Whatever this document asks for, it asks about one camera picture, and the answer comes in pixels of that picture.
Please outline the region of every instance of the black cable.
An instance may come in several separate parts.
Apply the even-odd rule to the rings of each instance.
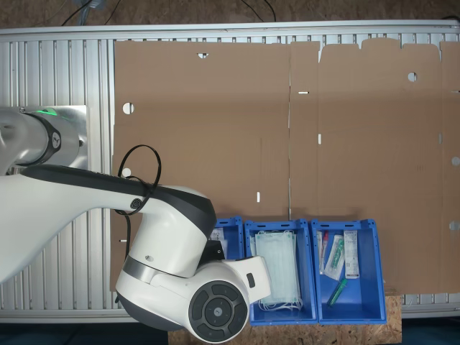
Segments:
[[[257,16],[257,18],[259,18],[262,22],[264,21],[262,18],[260,18],[260,15],[257,14],[257,12],[255,11],[255,9],[253,9],[250,5],[248,5],[247,2],[245,2],[245,0],[241,0],[243,1],[243,4],[245,4],[246,6],[248,6]]]
[[[67,24],[67,22],[69,20],[72,19],[73,16],[75,16],[79,11],[81,11],[82,9],[84,9],[87,5],[89,5],[90,2],[92,2],[93,0],[89,0],[87,1],[82,7],[80,7],[79,9],[77,9],[75,12],[73,12],[62,24],[61,24],[61,27],[63,27],[65,24]]]
[[[107,21],[105,22],[104,25],[107,25],[107,23],[110,22],[110,19],[112,19],[112,16],[114,15],[114,13],[115,13],[115,11],[116,11],[116,8],[118,7],[118,5],[120,5],[120,2],[121,2],[121,0],[118,0],[118,2],[117,2],[116,5],[115,5],[114,10],[112,11],[110,17],[107,19]]]
[[[272,12],[273,12],[273,19],[274,19],[275,22],[276,22],[275,10],[273,9],[272,5],[270,5],[270,2],[268,2],[267,0],[264,0],[264,1],[267,3],[267,5],[268,5],[268,6],[270,7],[270,9],[272,10]]]
[[[454,19],[460,23],[460,17],[459,16],[445,16],[441,18],[442,20],[447,20],[447,19]]]
[[[123,160],[121,161],[120,168],[118,169],[118,175],[117,176],[119,178],[121,177],[121,172],[123,171],[124,163],[127,161],[129,155],[133,151],[135,151],[135,149],[138,149],[139,147],[148,147],[149,149],[151,149],[153,151],[153,153],[155,153],[155,156],[157,158],[157,163],[158,163],[158,170],[157,170],[157,177],[155,178],[155,182],[153,182],[153,185],[149,185],[148,183],[144,182],[140,178],[137,178],[136,176],[130,175],[130,176],[126,177],[126,178],[129,178],[129,179],[135,178],[136,180],[138,180],[144,186],[144,189],[145,189],[146,192],[145,192],[145,195],[144,195],[144,200],[140,203],[140,205],[134,211],[132,211],[130,213],[127,213],[127,212],[125,212],[123,210],[115,210],[115,212],[117,212],[118,214],[124,216],[124,218],[126,219],[126,250],[125,250],[125,253],[124,253],[125,260],[128,257],[129,246],[131,244],[131,220],[129,219],[129,217],[142,210],[142,208],[145,206],[145,204],[147,203],[149,198],[153,195],[153,192],[155,191],[155,188],[158,186],[158,182],[160,181],[160,176],[161,176],[161,159],[160,159],[160,155],[158,154],[157,150],[154,149],[153,147],[151,147],[149,145],[143,145],[143,144],[134,146],[132,149],[130,149],[125,154],[125,156],[123,157]],[[116,299],[115,299],[115,303],[118,303],[118,301],[119,301],[119,299],[118,299],[118,296],[117,296]]]

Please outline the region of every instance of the wooden board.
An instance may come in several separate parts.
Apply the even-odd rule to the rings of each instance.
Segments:
[[[386,325],[299,325],[299,326],[257,326],[248,324],[228,345],[315,345],[315,344],[398,344],[403,341],[401,324],[401,296],[395,290],[385,287],[387,305]],[[168,332],[170,345],[207,344],[199,341],[188,331]]]

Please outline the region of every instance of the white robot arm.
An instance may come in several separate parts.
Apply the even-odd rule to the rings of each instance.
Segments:
[[[92,208],[136,209],[142,183],[56,165],[0,177],[0,282],[28,265],[64,226]],[[244,327],[249,304],[270,294],[265,261],[252,257],[198,267],[216,223],[209,199],[158,186],[116,284],[127,313],[148,326],[187,328],[221,343]]]
[[[61,116],[39,113],[51,114],[0,109],[0,176],[13,166],[70,165],[77,157],[81,143],[73,125]]]

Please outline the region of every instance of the blue plastic bin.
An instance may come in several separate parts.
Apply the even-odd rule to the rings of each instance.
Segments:
[[[297,234],[295,258],[300,285],[300,294],[303,307],[300,310],[276,310],[264,311],[258,303],[251,304],[249,309],[249,322],[253,326],[268,325],[296,325],[317,323],[316,299],[313,278],[313,263],[311,262],[311,246],[309,241],[308,223],[305,219],[297,221],[278,221],[268,223],[244,223],[246,237],[246,257],[251,257],[250,237],[254,237],[259,231],[285,231],[291,230]]]
[[[244,236],[243,221],[239,216],[233,218],[217,219],[214,228],[224,230],[224,238],[227,240],[227,257],[228,260],[244,258]]]
[[[316,277],[316,300],[318,320],[323,325],[386,323],[385,293],[383,290],[382,266],[380,264],[379,237],[375,221],[318,221],[310,222],[313,264]],[[358,231],[359,278],[348,279],[333,307],[327,302],[339,281],[319,274],[318,242],[316,231],[329,232],[325,262],[331,253],[334,235],[344,234],[344,230]],[[340,280],[345,277],[345,265]]]

